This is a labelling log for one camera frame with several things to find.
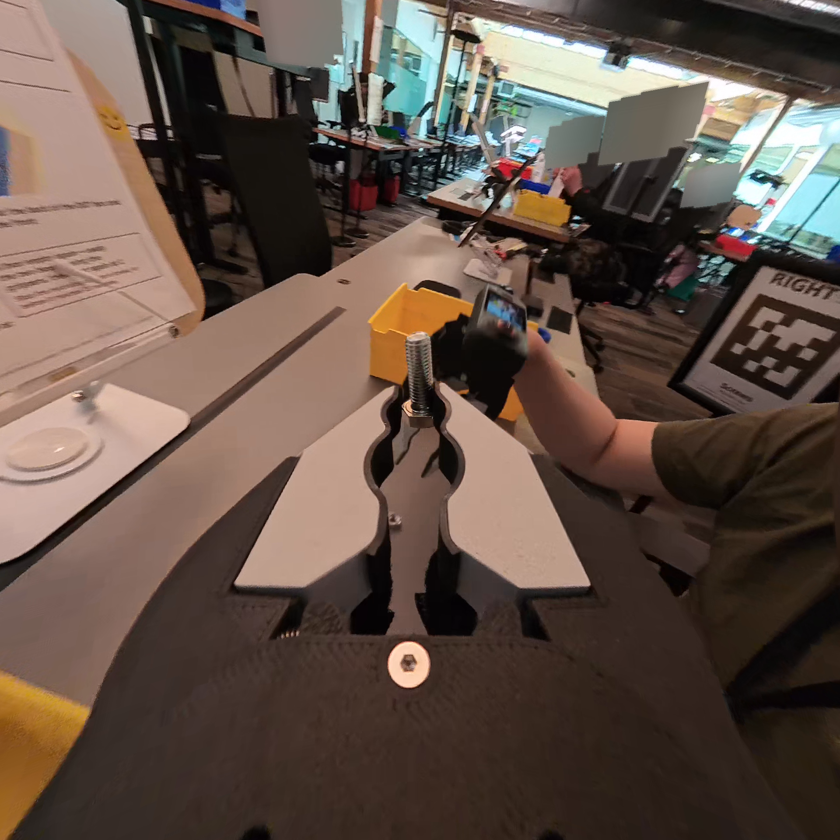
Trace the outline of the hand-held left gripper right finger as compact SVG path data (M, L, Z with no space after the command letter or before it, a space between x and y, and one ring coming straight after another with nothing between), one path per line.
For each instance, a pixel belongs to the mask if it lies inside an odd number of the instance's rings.
M448 482L417 610L430 635L469 636L493 606L588 595L579 559L529 451L447 384L434 389Z

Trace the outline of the row of office desks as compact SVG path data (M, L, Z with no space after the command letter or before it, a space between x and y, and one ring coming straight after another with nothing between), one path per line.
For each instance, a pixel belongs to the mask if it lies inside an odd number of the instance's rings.
M482 159L478 139L473 135L445 140L411 134L385 138L375 128L342 129L322 125L314 132L320 140L362 152L374 165L399 165L401 190L412 197L425 196L442 184L451 183L466 170L480 166Z

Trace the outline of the steel hex bolt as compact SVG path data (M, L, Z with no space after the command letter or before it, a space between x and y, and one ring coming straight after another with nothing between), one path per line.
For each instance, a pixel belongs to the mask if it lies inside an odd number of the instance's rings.
M406 336L406 392L402 413L412 429L434 425L434 370L432 342L426 332Z

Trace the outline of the yellow divided plastic bin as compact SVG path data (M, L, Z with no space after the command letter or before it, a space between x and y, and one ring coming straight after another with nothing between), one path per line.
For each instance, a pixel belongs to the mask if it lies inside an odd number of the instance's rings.
M55 776L89 715L89 707L1 673L2 839Z

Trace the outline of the grey work table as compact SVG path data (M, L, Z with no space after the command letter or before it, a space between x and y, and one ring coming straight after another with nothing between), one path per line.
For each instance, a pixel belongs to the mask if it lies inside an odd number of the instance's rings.
M513 212L516 196L517 191L511 191L501 199L498 207L488 216L485 229L496 231L498 235L518 235L536 243L564 244L580 235L575 226L551 225L516 215ZM491 204L490 198L481 191L480 182L468 177L440 186L423 196L423 200L428 207L437 210L440 220L466 219L469 223L478 219Z

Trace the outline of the black framed marker sign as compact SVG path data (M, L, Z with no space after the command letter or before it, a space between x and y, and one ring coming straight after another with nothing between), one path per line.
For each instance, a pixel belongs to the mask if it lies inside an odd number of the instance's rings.
M839 266L754 251L668 387L713 416L836 403Z

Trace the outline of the wooden standing desk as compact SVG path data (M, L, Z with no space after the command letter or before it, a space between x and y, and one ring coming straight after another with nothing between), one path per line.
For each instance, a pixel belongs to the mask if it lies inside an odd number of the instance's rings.
M147 161L161 163L164 203L199 276L209 280L222 274L240 280L248 270L238 261L237 249L229 249L225 259L213 240L217 224L235 223L236 201L232 199L225 213L212 215L204 192L207 184L215 185L212 175L222 171L209 113L229 111L216 57L231 59L239 83L243 65L268 69L272 112L289 111L291 80L311 80L319 72L270 58L256 12L241 20L195 2L121 1L120 5L129 16L151 114L151 122L138 128L140 151Z

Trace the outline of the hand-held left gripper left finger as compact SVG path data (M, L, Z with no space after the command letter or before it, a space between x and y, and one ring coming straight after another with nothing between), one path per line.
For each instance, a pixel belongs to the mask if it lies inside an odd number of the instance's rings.
M234 580L239 592L326 603L357 634L393 620L391 538L382 484L400 428L393 385L302 452Z

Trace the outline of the yellow storage bin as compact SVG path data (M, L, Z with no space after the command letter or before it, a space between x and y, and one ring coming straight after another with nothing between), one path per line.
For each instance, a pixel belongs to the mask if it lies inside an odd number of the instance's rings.
M562 227L569 222L572 211L560 196L524 190L518 192L512 214L531 222Z

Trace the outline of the printed instruction sheet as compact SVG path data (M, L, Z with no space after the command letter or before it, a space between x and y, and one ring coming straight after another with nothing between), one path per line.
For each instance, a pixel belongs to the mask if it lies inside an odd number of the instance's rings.
M2 393L177 334L195 306L39 2L2 2Z

